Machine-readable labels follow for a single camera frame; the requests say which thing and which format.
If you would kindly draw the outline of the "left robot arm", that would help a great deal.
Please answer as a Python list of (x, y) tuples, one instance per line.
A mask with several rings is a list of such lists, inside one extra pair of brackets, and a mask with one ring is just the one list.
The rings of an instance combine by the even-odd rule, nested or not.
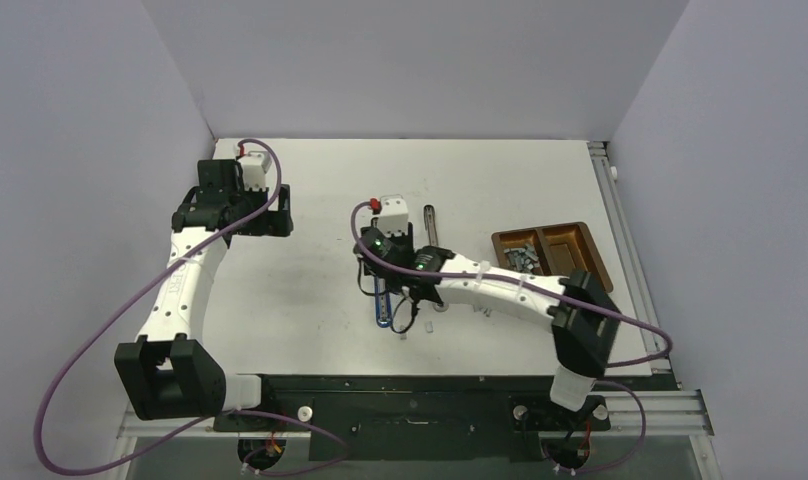
[(273, 159), (251, 152), (201, 160), (198, 184), (171, 218), (166, 279), (132, 342), (114, 364), (141, 420), (217, 416), (239, 410), (254, 430), (269, 428), (277, 401), (256, 374), (227, 373), (207, 352), (203, 323), (219, 265), (234, 236), (287, 237), (293, 222), (286, 184), (267, 186)]

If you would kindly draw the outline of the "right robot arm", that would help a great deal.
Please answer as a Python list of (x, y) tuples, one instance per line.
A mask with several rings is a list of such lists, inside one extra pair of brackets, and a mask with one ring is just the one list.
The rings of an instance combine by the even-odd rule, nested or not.
[(559, 362), (546, 417), (569, 428), (584, 416), (587, 397), (608, 368), (620, 316), (595, 277), (580, 270), (523, 275), (441, 247), (414, 250), (376, 227), (357, 232), (355, 240), (354, 253), (369, 271), (408, 300), (471, 305), (544, 326)]

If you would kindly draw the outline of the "brown plastic divided tray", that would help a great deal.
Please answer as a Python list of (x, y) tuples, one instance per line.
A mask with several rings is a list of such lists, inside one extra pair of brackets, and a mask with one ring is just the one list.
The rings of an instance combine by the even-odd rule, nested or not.
[(589, 227), (583, 222), (527, 227), (491, 235), (501, 268), (508, 268), (504, 248), (530, 243), (542, 261), (543, 276), (568, 276), (574, 270), (590, 272), (607, 293), (614, 289)]

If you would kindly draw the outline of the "silver black stapler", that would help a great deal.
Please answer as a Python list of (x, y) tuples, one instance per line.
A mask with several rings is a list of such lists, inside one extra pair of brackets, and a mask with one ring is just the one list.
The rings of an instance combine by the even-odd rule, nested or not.
[[(439, 248), (438, 232), (436, 227), (436, 210), (431, 204), (426, 204), (423, 208), (424, 228), (428, 235), (429, 246), (437, 250)], [(434, 303), (433, 309), (438, 313), (443, 313), (448, 310), (449, 306), (445, 303)]]

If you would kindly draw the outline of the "blue stapler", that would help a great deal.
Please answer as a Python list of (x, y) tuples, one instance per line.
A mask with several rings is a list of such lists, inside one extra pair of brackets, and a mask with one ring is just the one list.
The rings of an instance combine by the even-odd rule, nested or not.
[(390, 293), (388, 292), (385, 280), (379, 277), (374, 278), (374, 306), (375, 322), (380, 328), (388, 328), (392, 322), (392, 307), (390, 305)]

